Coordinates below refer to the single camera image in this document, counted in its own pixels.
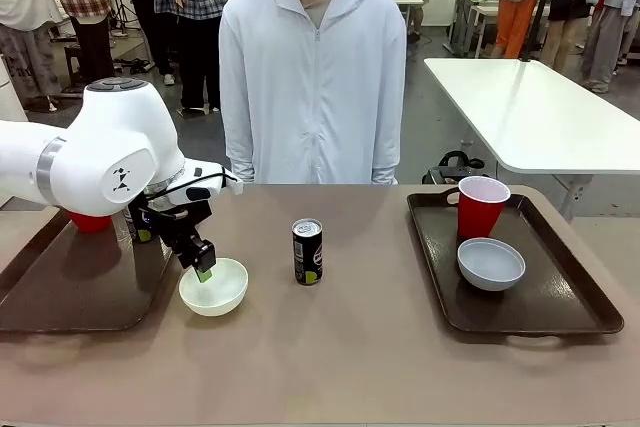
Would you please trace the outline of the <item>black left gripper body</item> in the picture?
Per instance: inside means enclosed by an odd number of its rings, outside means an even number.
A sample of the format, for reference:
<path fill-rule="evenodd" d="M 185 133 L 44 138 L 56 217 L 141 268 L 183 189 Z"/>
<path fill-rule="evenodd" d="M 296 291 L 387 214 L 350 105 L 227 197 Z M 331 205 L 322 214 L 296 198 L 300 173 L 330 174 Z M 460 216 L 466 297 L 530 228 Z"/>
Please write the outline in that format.
<path fill-rule="evenodd" d="M 201 250 L 204 242 L 196 227 L 211 215 L 206 200 L 159 211 L 150 206 L 142 208 L 151 227 L 173 250 Z"/>

